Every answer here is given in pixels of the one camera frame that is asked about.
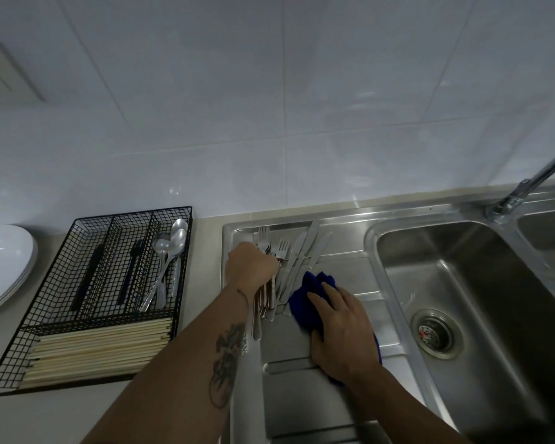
stack of white plates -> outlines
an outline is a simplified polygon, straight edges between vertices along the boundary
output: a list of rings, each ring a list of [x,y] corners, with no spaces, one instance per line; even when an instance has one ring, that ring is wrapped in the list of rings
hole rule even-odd
[[[0,306],[18,290],[37,260],[37,243],[22,227],[0,226]]]

tattoo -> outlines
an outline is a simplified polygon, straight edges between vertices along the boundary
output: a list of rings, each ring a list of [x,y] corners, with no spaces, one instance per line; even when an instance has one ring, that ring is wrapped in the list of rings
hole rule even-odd
[[[242,291],[240,291],[238,288],[237,288],[237,293],[240,294],[243,297],[244,301],[247,303],[247,310],[248,310],[249,309],[249,299],[247,298],[247,295],[244,294]]]
[[[209,398],[217,409],[228,405],[232,396],[238,356],[243,345],[244,326],[244,323],[233,324],[216,341],[216,352],[220,357],[214,362],[214,374],[209,381]]]

person's arm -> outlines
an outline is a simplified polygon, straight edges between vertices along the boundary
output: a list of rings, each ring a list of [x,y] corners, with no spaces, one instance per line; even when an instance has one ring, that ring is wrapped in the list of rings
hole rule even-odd
[[[394,444],[465,444],[451,426],[410,395],[378,361],[372,325],[362,303],[348,291],[323,283],[331,305],[309,293],[323,320],[323,337],[312,333],[311,357],[343,382],[377,419]]]
[[[138,373],[82,444],[214,444],[230,402],[249,305],[278,271],[250,243],[229,254],[227,286]]]

white tiled wall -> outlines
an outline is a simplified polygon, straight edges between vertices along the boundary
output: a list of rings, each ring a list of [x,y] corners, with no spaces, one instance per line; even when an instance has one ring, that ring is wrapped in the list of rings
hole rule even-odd
[[[555,0],[0,0],[0,223],[516,183],[555,155]]]

person's hand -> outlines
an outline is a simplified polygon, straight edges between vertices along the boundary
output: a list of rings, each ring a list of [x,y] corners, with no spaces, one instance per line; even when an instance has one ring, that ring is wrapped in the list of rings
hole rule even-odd
[[[248,298],[278,272],[278,260],[252,243],[240,243],[228,254],[226,280]]]
[[[348,291],[341,287],[335,290],[327,283],[323,289],[332,306],[319,295],[308,293],[323,320],[323,337],[312,331],[311,357],[327,375],[353,387],[382,368],[372,325],[362,303]]]

